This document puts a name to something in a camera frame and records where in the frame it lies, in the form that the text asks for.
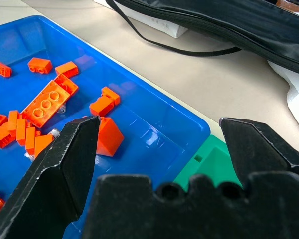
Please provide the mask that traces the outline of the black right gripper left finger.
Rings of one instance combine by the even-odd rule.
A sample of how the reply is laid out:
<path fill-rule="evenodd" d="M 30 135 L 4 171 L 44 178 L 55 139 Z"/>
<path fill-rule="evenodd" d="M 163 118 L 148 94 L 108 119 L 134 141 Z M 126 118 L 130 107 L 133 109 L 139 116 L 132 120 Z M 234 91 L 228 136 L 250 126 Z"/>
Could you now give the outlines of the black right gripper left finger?
<path fill-rule="evenodd" d="M 68 122 L 33 161 L 0 211 L 0 239 L 60 239 L 84 211 L 101 120 Z"/>

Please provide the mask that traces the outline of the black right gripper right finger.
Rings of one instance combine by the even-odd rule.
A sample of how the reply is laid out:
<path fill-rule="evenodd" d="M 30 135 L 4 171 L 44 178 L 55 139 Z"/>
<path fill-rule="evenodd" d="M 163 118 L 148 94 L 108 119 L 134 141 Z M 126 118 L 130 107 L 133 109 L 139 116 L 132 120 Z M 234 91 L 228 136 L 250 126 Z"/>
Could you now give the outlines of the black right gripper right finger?
<path fill-rule="evenodd" d="M 242 185 L 255 172 L 288 171 L 299 175 L 299 152 L 267 124 L 221 118 L 219 126 Z"/>

